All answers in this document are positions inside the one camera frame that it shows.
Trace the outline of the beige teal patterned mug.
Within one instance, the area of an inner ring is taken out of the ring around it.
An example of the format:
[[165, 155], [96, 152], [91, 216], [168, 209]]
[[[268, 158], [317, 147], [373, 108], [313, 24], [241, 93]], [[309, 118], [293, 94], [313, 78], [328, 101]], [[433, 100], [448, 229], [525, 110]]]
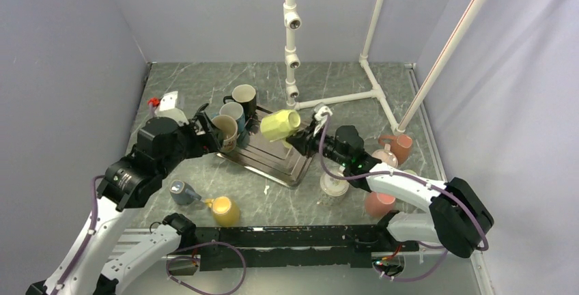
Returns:
[[212, 118], [212, 123], [223, 133], [221, 152], [227, 153], [237, 146], [238, 124], [228, 115], [217, 115]]

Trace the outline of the lime green faceted mug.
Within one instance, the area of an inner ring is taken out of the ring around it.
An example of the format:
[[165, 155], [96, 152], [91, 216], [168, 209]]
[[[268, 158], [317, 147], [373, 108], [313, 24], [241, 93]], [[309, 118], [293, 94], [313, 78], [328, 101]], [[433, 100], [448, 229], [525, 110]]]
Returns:
[[280, 141], [287, 149], [292, 146], [285, 140], [296, 133], [301, 125], [299, 113], [293, 109], [283, 109], [261, 120], [260, 132], [269, 142]]

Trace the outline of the blue floral mug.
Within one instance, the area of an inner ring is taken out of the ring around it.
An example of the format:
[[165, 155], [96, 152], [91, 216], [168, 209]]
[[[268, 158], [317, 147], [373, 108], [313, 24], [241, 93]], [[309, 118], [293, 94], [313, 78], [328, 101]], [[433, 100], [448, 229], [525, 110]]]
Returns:
[[218, 115], [227, 115], [232, 117], [238, 126], [238, 134], [242, 133], [246, 124], [246, 117], [244, 114], [244, 109], [241, 104], [237, 102], [228, 102], [225, 103], [220, 109], [218, 113], [212, 115], [212, 118]]

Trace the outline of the black white-lined mug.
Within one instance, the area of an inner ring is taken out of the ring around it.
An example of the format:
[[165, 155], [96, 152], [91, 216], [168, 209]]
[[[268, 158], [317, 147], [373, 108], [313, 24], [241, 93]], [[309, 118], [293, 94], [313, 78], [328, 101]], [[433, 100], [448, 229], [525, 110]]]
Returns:
[[236, 86], [231, 95], [223, 97], [223, 104], [237, 102], [242, 105], [247, 119], [254, 117], [257, 110], [257, 90], [249, 84]]

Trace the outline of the grey blue mug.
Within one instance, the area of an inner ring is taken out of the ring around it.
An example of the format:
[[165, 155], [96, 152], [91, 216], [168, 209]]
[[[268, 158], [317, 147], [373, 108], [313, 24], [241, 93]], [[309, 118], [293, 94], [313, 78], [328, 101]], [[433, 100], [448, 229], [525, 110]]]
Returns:
[[188, 206], [202, 200], [202, 196], [195, 192], [190, 184], [181, 180], [174, 180], [169, 187], [169, 192], [174, 202], [180, 206]]

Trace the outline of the yellow mug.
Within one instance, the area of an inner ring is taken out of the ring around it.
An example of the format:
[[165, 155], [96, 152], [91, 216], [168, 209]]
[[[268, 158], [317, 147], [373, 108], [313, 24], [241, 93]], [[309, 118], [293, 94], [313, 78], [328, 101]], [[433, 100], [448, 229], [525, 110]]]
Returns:
[[227, 196], [205, 199], [213, 219], [221, 227], [234, 227], [240, 222], [241, 210], [238, 204]]

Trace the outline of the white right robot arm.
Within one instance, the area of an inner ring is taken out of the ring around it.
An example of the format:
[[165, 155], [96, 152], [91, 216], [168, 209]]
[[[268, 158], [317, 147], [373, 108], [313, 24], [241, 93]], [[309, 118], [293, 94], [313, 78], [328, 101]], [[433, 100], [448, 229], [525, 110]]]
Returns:
[[354, 188], [391, 195], [421, 210], [384, 217], [384, 227], [376, 232], [380, 248], [392, 251], [405, 241], [430, 242], [462, 258], [489, 249], [487, 234], [494, 218], [467, 181], [458, 177], [432, 180], [383, 163], [365, 151], [355, 126], [340, 126], [328, 135], [331, 115], [327, 106], [319, 105], [311, 123], [285, 142], [303, 156], [319, 154], [323, 169], [327, 168], [325, 159], [341, 165], [340, 178]]

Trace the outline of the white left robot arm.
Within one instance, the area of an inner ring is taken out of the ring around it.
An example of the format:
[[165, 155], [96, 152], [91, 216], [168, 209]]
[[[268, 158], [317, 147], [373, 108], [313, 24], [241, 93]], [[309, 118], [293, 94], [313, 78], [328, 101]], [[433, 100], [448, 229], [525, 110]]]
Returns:
[[120, 294], [162, 256], [195, 248], [195, 224], [173, 213], [144, 241], [110, 259], [126, 228], [182, 161], [222, 148], [224, 134], [206, 107], [187, 117], [177, 97], [165, 94], [131, 151], [92, 180], [92, 207], [82, 230], [54, 273], [32, 283], [28, 294]]

